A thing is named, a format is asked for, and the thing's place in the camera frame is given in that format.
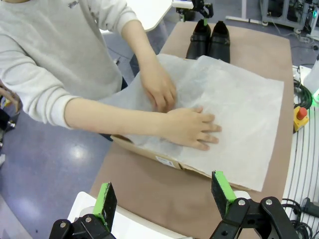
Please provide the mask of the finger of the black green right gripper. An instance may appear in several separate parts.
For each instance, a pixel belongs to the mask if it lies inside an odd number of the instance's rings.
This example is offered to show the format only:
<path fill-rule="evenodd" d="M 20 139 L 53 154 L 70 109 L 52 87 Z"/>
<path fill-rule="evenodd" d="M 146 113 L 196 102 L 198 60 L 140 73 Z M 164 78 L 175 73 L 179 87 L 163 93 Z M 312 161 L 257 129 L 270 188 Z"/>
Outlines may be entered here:
<path fill-rule="evenodd" d="M 190 9 L 176 8 L 176 12 L 178 13 L 181 21 L 193 21 L 195 18 L 195 12 Z"/>
<path fill-rule="evenodd" d="M 208 19 L 212 18 L 214 15 L 213 4 L 204 3 L 202 8 L 199 10 L 199 13 L 204 17 L 203 24 L 206 26 L 208 24 Z"/>

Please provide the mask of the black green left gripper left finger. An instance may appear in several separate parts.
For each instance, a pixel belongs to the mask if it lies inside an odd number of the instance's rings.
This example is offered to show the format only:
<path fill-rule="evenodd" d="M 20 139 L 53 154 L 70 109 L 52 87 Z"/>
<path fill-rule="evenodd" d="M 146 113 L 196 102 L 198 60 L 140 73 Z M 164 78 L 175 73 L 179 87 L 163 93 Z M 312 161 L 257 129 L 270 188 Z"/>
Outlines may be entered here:
<path fill-rule="evenodd" d="M 111 233 L 116 212 L 117 198 L 112 183 L 101 185 L 93 212 L 79 217 L 75 222 L 56 220 L 51 239 L 113 239 Z"/>

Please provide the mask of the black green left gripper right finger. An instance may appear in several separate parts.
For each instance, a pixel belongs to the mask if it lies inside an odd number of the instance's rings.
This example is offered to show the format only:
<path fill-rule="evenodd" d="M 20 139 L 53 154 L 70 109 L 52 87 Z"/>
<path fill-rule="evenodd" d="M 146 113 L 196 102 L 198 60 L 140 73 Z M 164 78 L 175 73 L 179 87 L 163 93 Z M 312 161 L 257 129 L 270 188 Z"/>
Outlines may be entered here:
<path fill-rule="evenodd" d="M 212 172 L 211 192 L 222 217 L 212 239 L 238 239 L 243 229 L 254 229 L 261 239 L 299 237 L 276 197 L 260 202 L 237 197 L 222 171 Z"/>

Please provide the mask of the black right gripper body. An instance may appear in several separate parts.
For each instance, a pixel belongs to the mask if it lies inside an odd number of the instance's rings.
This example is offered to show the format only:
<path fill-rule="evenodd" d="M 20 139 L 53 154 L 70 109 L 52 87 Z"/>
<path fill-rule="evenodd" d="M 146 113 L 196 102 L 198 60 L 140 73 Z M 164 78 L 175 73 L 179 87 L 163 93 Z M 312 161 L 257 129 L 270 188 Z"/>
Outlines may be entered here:
<path fill-rule="evenodd" d="M 188 8 L 187 10 L 195 11 L 195 12 L 205 12 L 205 2 L 204 0 L 191 0 L 192 8 Z"/>

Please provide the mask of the person's right hand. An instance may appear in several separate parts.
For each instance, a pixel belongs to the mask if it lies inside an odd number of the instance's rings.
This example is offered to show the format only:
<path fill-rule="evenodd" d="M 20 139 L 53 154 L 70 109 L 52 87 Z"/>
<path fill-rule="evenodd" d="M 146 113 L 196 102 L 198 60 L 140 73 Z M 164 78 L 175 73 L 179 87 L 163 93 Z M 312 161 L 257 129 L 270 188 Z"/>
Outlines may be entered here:
<path fill-rule="evenodd" d="M 208 150 L 209 144 L 219 139 L 212 132 L 221 132 L 222 127 L 214 123 L 215 115 L 203 112 L 203 108 L 175 109 L 163 117 L 160 136 L 172 143 Z"/>

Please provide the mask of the person's left hand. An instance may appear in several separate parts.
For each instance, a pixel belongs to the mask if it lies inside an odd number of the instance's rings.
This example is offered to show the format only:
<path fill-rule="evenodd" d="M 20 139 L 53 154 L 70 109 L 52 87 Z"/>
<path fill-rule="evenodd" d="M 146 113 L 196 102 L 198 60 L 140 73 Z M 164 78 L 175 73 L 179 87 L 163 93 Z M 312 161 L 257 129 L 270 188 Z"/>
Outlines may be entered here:
<path fill-rule="evenodd" d="M 140 78 L 154 110 L 167 113 L 173 109 L 176 102 L 176 88 L 158 60 L 143 63 L 140 68 Z"/>

